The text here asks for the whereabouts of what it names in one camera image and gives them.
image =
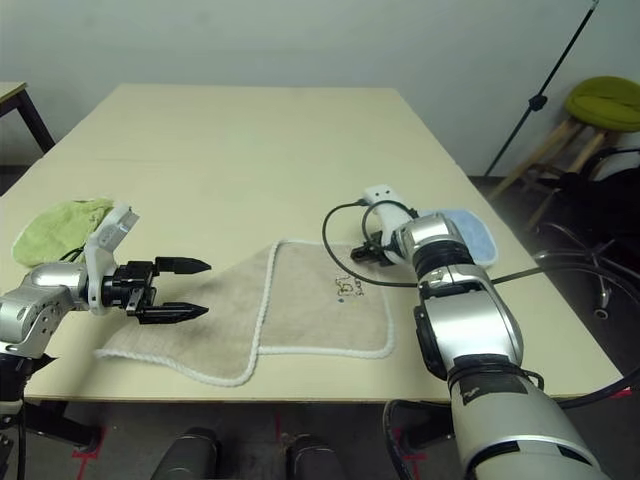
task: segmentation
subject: wire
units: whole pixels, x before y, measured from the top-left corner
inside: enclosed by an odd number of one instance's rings
[[[493,283],[495,285],[509,282],[511,280],[517,280],[519,278],[528,277],[530,275],[536,275],[538,273],[566,270],[589,273],[605,278],[608,282],[612,283],[613,285],[620,288],[623,292],[625,292],[636,304],[636,306],[640,308],[640,292],[638,292],[636,287],[631,282],[614,272],[606,270],[602,267],[596,267],[595,265],[564,262],[557,263],[555,265],[545,265],[496,278],[495,280],[493,280]],[[563,409],[584,407],[585,405],[589,405],[600,400],[605,400],[612,395],[621,392],[622,390],[636,386],[638,383],[640,383],[640,365],[634,368],[627,375],[624,375],[620,380],[613,382],[606,387],[596,390],[595,392],[582,395],[580,397],[558,400],[558,405]]]
[[[390,205],[395,205],[396,207],[400,208],[401,210],[403,210],[407,215],[409,215],[411,218],[418,218],[418,212],[416,212],[414,209],[407,207],[405,204],[400,203],[400,202],[396,202],[395,200],[380,200],[379,202],[375,202],[372,203],[371,205],[369,205],[369,207],[367,208],[367,210],[364,212],[364,215],[362,216],[362,223],[361,223],[361,228],[362,228],[362,236],[365,238],[365,240],[371,244],[378,252],[381,252],[382,250],[385,250],[385,247],[383,247],[382,245],[380,245],[380,243],[375,242],[372,238],[371,235],[369,235],[369,232],[367,231],[367,219],[369,218],[369,215],[371,214],[371,212],[373,212],[373,210],[383,204],[390,204]]]
[[[68,262],[75,262],[76,259],[82,255],[82,252],[84,252],[84,245],[82,245],[81,247],[78,248],[74,248],[73,250],[69,250],[67,253],[65,253],[63,256],[60,257],[60,262],[63,261],[68,261]]]
[[[27,416],[25,412],[24,397],[22,398],[22,410],[18,423],[18,474],[17,480],[25,480],[27,466]]]
[[[371,278],[364,277],[364,276],[360,275],[359,273],[354,272],[353,270],[351,270],[345,264],[343,264],[338,259],[336,254],[333,253],[333,250],[331,250],[331,247],[329,246],[329,242],[327,240],[327,225],[329,224],[329,219],[331,218],[331,216],[334,213],[336,213],[338,210],[342,210],[343,208],[364,207],[366,205],[367,205],[366,201],[361,198],[361,199],[356,200],[355,202],[343,203],[342,205],[338,205],[337,207],[333,207],[331,210],[329,210],[329,213],[327,213],[327,215],[324,217],[324,221],[322,222],[322,243],[324,245],[324,248],[327,250],[327,253],[331,257],[331,259],[336,263],[336,265],[338,265],[342,270],[347,272],[353,278],[357,278],[358,280],[361,280],[363,282],[370,283],[372,285],[378,285],[380,287],[417,288],[417,286],[418,286],[417,283],[383,282],[383,281],[380,281],[380,280],[374,280],[374,279],[371,279]]]
[[[522,369],[522,372],[530,378],[535,378],[538,381],[538,390],[544,392],[544,377],[538,372],[532,372],[531,370]]]
[[[402,400],[391,400],[384,405],[384,411],[382,412],[382,431],[384,432],[384,443],[387,447],[387,452],[391,458],[393,468],[395,468],[400,480],[413,480],[413,476],[409,471],[409,468],[402,460],[402,452],[400,446],[393,438],[393,430],[391,428],[391,420],[393,419],[393,412],[396,405]]]

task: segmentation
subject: blue cloth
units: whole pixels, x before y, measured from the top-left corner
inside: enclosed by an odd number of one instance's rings
[[[440,212],[456,224],[460,235],[469,248],[473,261],[478,265],[493,265],[498,260],[498,248],[491,232],[475,213],[469,210],[421,210],[421,217]]]

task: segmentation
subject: table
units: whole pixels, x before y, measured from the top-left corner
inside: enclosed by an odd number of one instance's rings
[[[0,199],[0,291],[25,270],[10,257],[39,212],[69,199],[109,196],[141,218],[116,252],[120,262],[156,255],[201,258],[221,271],[276,239],[319,240],[326,212],[387,183],[415,208],[468,208],[492,231],[499,276],[533,266],[509,228],[392,89],[122,85]],[[360,241],[359,215],[337,217],[330,237]],[[160,281],[198,282],[175,277]],[[422,363],[412,308],[417,294],[390,292],[396,348],[381,360],[268,356],[236,388],[213,387],[167,368],[97,361],[92,351],[126,321],[67,316],[31,398],[140,401],[382,401],[447,398]],[[592,391],[619,378],[544,276],[502,284],[525,339],[524,367],[552,395]]]
[[[17,109],[40,149],[47,153],[55,142],[27,93],[25,82],[0,82],[0,117]]]

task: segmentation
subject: green cloth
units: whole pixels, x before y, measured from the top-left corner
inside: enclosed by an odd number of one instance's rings
[[[615,132],[640,131],[640,85],[619,77],[595,77],[576,86],[565,108],[581,122]]]
[[[82,247],[113,208],[113,201],[98,198],[60,203],[38,215],[18,236],[12,255],[25,267],[55,262]]]

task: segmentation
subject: beige towel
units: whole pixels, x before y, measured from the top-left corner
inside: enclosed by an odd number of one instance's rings
[[[342,259],[350,249],[335,247]],[[321,245],[282,241],[171,299],[209,306],[207,314],[176,325],[132,321],[96,355],[158,363],[221,386],[246,382],[258,353],[381,358],[393,349],[383,290],[344,273]]]

